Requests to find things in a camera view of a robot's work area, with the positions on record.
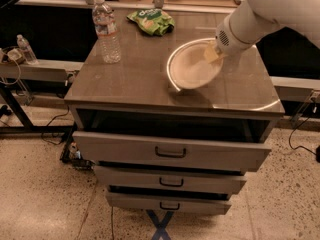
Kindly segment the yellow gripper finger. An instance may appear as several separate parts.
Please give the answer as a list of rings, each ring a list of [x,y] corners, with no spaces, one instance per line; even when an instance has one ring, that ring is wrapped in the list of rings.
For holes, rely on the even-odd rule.
[[[210,41],[204,51],[204,58],[207,63],[211,64],[226,57],[215,41]]]

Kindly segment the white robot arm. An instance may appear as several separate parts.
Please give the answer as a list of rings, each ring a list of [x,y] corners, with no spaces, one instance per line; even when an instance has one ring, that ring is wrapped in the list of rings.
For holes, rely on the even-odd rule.
[[[218,25],[204,58],[213,63],[243,52],[284,27],[320,48],[320,0],[244,0]]]

